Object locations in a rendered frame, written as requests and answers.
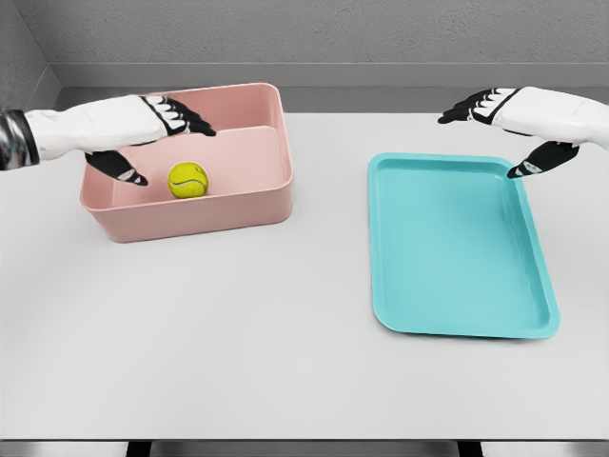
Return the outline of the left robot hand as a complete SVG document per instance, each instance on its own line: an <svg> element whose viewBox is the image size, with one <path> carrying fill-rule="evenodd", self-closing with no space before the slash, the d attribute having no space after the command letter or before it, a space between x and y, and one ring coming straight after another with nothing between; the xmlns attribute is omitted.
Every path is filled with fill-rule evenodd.
<svg viewBox="0 0 609 457"><path fill-rule="evenodd" d="M74 145L88 164L110 178L136 186L147 178L119 150L181 133L214 136L216 131L185 104L162 95L126 95L76 106Z"/></svg>

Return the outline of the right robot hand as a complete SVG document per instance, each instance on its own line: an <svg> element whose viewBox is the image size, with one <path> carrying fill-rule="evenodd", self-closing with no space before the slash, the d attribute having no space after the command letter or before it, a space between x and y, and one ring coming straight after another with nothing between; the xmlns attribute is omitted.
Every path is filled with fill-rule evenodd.
<svg viewBox="0 0 609 457"><path fill-rule="evenodd" d="M476 121L520 136L544 140L506 173L509 179L544 173L578 155L591 137L591 127L580 117L587 103L562 92L526 87L492 88L476 92L442 113L440 124Z"/></svg>

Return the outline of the yellow tennis ball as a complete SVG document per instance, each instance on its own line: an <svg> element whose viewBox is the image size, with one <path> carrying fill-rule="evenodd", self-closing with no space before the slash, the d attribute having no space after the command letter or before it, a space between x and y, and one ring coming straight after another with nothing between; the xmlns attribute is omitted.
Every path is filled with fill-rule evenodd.
<svg viewBox="0 0 609 457"><path fill-rule="evenodd" d="M178 199L203 197L208 190L208 176L197 163L179 163L169 171L167 187Z"/></svg>

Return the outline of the pink plastic basket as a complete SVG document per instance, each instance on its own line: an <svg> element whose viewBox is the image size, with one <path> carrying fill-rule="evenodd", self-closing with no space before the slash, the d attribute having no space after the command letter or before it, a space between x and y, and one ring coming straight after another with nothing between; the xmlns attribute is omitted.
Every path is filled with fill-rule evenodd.
<svg viewBox="0 0 609 457"><path fill-rule="evenodd" d="M267 83L173 90L216 134L180 134L121 149L148 184L121 183L86 166L81 204L108 237L138 242L282 222L292 208L293 166L281 96ZM209 179L205 196L177 199L172 167L192 162Z"/></svg>

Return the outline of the blue plastic tray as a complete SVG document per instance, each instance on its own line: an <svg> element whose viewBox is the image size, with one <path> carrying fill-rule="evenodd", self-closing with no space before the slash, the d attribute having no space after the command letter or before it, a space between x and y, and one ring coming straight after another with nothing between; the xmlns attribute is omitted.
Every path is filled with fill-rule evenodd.
<svg viewBox="0 0 609 457"><path fill-rule="evenodd" d="M368 165L372 307L411 334L545 339L560 312L526 191L499 157Z"/></svg>

